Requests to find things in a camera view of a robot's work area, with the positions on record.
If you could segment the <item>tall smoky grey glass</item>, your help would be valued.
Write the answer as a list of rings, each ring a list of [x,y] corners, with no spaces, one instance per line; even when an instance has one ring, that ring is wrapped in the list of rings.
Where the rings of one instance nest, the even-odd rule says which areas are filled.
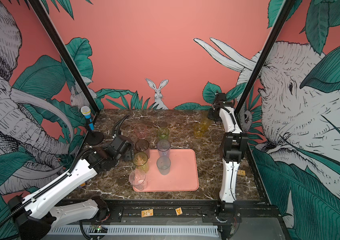
[[[147,140],[139,139],[135,143],[135,150],[137,153],[145,153],[147,158],[150,158],[149,142]]]

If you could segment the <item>frosted teal cup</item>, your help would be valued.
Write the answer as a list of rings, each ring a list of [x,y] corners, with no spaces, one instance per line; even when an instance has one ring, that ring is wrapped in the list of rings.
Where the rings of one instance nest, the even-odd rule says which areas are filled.
[[[156,161],[157,168],[162,175],[167,175],[171,169],[171,160],[162,156]]]

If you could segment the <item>tall yellow glass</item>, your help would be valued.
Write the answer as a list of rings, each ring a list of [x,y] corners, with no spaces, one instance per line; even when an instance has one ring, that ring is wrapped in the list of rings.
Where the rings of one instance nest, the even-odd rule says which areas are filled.
[[[203,111],[202,113],[202,118],[200,120],[200,124],[202,126],[202,129],[204,131],[207,131],[210,127],[210,125],[212,124],[212,120],[209,119],[209,112],[208,111]]]

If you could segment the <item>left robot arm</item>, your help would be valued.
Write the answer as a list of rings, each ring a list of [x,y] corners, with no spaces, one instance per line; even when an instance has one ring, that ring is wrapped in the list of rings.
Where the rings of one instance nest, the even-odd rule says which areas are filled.
[[[40,240],[52,229],[80,220],[106,221],[110,210],[101,197],[60,207],[57,204],[81,184],[117,166],[120,160],[131,160],[133,153],[133,141],[118,135],[104,147],[82,151],[69,170],[30,196],[10,200],[17,236],[22,240]]]

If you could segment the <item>tall clear glass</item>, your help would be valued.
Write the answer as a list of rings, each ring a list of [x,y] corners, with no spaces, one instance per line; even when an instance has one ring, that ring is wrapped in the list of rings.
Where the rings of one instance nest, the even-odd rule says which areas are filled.
[[[137,191],[143,191],[147,187],[146,173],[135,169],[129,174],[129,182]]]

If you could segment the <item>tall blue glass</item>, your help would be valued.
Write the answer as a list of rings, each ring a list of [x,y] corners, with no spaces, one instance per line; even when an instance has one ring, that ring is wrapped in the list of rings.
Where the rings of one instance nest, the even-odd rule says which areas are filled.
[[[168,140],[166,140],[166,139],[159,140],[156,144],[156,148],[158,150],[160,157],[169,158],[169,151],[171,149],[171,143]]]

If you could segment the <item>short pink glass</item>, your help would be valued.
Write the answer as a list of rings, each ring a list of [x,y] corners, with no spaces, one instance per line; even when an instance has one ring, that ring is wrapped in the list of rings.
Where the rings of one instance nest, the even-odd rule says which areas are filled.
[[[138,139],[145,139],[147,137],[147,126],[145,124],[135,125],[134,133]]]

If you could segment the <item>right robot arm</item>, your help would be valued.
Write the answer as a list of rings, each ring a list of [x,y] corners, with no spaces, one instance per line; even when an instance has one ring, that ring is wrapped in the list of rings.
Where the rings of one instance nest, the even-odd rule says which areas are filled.
[[[231,221],[236,226],[241,221],[239,207],[236,205],[237,174],[247,149],[248,137],[238,124],[234,104],[235,101],[228,100],[225,93],[216,92],[208,118],[215,123],[222,123],[225,130],[219,148],[223,180],[217,219],[222,222]]]

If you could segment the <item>tall green glass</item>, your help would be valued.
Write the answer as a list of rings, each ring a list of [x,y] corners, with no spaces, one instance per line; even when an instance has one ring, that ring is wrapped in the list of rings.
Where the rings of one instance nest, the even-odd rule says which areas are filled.
[[[134,155],[133,164],[137,169],[147,173],[149,171],[148,156],[144,152],[139,152]]]

